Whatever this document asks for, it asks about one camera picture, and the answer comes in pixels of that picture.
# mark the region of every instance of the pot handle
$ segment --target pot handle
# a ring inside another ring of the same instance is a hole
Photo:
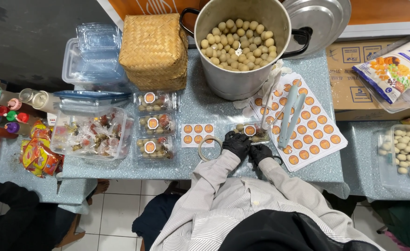
[[[283,53],[281,55],[280,59],[285,59],[285,58],[289,58],[289,57],[293,57],[293,56],[297,56],[299,54],[302,54],[309,47],[309,43],[310,43],[310,33],[309,32],[307,32],[305,30],[292,29],[292,35],[297,35],[297,36],[304,37],[304,39],[306,40],[305,43],[304,43],[304,46],[303,46],[303,48],[301,48],[299,50]]]
[[[201,12],[201,11],[198,10],[198,9],[185,8],[185,9],[182,11],[182,13],[180,14],[180,20],[179,20],[180,27],[182,27],[182,29],[183,29],[188,35],[190,35],[191,37],[194,37],[194,32],[188,30],[188,28],[186,28],[186,27],[183,25],[183,21],[182,21],[183,16],[184,16],[186,13],[192,13],[192,14],[198,15],[200,12]]]

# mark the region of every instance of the striped shirt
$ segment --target striped shirt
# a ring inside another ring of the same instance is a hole
[[[361,240],[384,251],[354,229],[346,214],[330,209],[317,189],[290,178],[272,158],[259,163],[269,182],[227,178],[239,163],[235,154],[223,150],[217,159],[199,164],[191,189],[175,204],[151,251],[216,251],[236,225],[263,209],[308,215],[335,241]]]

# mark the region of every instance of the woven bamboo box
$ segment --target woven bamboo box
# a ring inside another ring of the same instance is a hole
[[[188,40],[180,14],[127,15],[119,62],[142,91],[186,87]]]

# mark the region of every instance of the table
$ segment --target table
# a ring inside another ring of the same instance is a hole
[[[327,73],[325,51],[322,50],[306,59],[285,60],[285,66],[300,73],[312,88],[328,115],[334,120],[331,87]],[[234,108],[232,102],[213,94],[208,88],[196,49],[188,50],[188,80],[187,87],[179,91],[180,111],[177,113],[182,123],[215,124],[215,135],[221,139],[228,131],[227,125],[243,119],[242,110]],[[134,113],[133,104],[126,109]],[[180,145],[180,134],[177,135],[177,145]],[[204,148],[203,153],[208,158],[215,158],[220,151],[219,146]],[[152,180],[187,180],[200,159],[197,148],[178,148],[177,161],[158,163],[137,163],[132,158],[134,146],[130,155],[114,161],[95,161],[79,157],[66,156],[64,160],[64,178],[105,178],[105,179],[152,179]],[[261,174],[247,166],[247,160],[240,164],[232,176],[260,177]],[[303,180],[312,182],[322,188],[346,198],[349,187],[343,181],[340,153],[335,152],[316,161],[301,170],[290,173]]]
[[[96,187],[96,180],[64,180],[57,193],[57,181],[53,176],[38,178],[26,171],[19,163],[20,143],[23,137],[4,139],[0,157],[0,182],[11,181],[28,190],[35,191],[40,202],[62,204],[61,207],[74,213],[87,213],[85,198]]]
[[[337,122],[348,140],[343,148],[342,168],[345,182],[353,195],[363,195],[368,201],[410,200],[410,193],[382,186],[377,163],[377,132],[391,128],[396,122]]]

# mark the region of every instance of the tape roll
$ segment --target tape roll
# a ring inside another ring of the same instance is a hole
[[[205,141],[209,140],[209,139],[212,139],[212,140],[216,141],[217,143],[219,143],[219,145],[221,146],[221,152],[222,152],[222,140],[220,140],[219,138],[214,137],[214,136],[206,136],[205,138],[202,139],[202,141],[199,143],[199,146],[197,147],[197,152],[199,153],[199,157],[201,157],[201,159],[204,162],[208,162],[208,161],[210,161],[210,159],[205,158],[204,155],[202,154],[202,144]]]

